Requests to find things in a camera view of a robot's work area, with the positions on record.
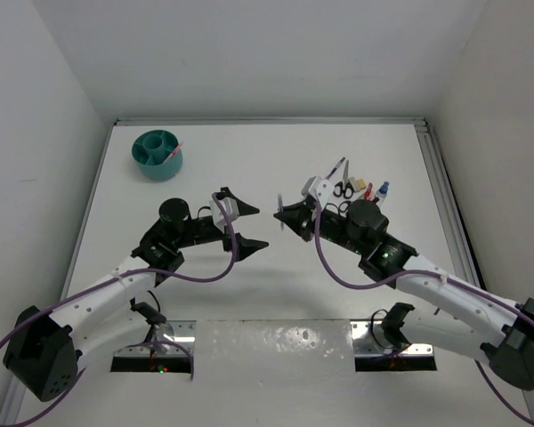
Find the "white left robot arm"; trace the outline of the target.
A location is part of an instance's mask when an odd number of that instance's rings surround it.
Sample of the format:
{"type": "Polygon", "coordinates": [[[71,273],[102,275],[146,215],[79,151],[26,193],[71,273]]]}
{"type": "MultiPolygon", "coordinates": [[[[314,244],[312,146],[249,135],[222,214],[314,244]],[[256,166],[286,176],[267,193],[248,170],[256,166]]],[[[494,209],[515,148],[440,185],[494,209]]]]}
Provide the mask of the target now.
{"type": "Polygon", "coordinates": [[[106,278],[49,309],[25,309],[2,345],[5,368],[38,400],[51,401],[96,359],[166,324],[164,315],[137,298],[176,277],[184,262],[182,249],[219,242],[234,265],[267,247],[233,228],[238,218],[260,211],[229,188],[215,192],[206,211],[193,217],[184,199],[169,198],[138,246],[106,278]]]}

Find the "red gel pen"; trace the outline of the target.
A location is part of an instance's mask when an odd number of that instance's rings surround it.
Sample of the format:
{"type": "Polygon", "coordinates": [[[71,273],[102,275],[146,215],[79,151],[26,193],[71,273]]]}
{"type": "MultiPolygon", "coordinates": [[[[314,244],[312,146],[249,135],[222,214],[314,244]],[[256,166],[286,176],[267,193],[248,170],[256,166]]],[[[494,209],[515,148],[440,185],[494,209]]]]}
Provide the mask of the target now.
{"type": "Polygon", "coordinates": [[[368,184],[367,188],[366,188],[366,191],[365,191],[364,195],[363,195],[363,199],[364,200],[371,200],[372,199],[373,194],[374,194],[373,188],[374,188],[374,184],[372,182],[370,182],[368,184]]]}

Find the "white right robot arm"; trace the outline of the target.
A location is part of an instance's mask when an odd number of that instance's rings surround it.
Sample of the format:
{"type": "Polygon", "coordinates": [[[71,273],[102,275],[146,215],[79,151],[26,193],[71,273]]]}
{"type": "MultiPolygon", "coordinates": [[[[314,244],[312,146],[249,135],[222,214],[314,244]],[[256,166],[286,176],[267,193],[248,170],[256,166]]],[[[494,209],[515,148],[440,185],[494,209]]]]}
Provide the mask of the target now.
{"type": "Polygon", "coordinates": [[[449,314],[440,320],[409,303],[395,303],[379,325],[394,349],[427,342],[487,365],[520,390],[534,390],[533,298],[502,298],[436,267],[388,234],[387,217],[370,201],[355,201],[339,214],[308,197],[273,216],[306,242],[327,240],[358,254],[370,288],[389,286],[449,314]]]}

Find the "purple pen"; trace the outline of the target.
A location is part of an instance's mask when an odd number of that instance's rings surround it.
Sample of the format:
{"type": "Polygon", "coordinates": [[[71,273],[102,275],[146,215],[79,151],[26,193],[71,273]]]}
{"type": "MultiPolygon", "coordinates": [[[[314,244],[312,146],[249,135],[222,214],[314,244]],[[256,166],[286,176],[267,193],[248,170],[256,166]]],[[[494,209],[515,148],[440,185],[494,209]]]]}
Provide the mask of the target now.
{"type": "Polygon", "coordinates": [[[330,180],[331,177],[337,172],[337,170],[341,167],[341,165],[344,163],[344,161],[346,160],[345,157],[342,157],[335,165],[334,167],[331,169],[331,171],[326,175],[326,180],[330,180]]]}

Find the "red and white pen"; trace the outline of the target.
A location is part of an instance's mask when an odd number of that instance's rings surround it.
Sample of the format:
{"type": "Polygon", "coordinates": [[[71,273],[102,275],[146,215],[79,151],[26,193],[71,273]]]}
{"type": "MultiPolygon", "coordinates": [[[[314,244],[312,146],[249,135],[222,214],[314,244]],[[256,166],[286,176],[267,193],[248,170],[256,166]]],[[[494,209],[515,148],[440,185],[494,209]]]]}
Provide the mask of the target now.
{"type": "Polygon", "coordinates": [[[182,145],[183,145],[183,141],[179,142],[179,144],[168,155],[168,157],[165,160],[165,163],[171,161],[182,150],[182,145]]]}

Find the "blue and white pen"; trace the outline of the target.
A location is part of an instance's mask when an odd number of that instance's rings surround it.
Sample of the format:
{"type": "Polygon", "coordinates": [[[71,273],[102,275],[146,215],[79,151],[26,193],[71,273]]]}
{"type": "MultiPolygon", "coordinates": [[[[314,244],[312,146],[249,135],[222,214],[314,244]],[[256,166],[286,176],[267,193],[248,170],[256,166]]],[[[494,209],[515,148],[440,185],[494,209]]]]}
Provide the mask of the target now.
{"type": "MultiPolygon", "coordinates": [[[[283,197],[281,193],[277,195],[277,208],[278,208],[278,214],[281,214],[284,210],[283,197]]],[[[281,231],[285,229],[285,224],[281,220],[279,220],[279,227],[281,231]]]]}

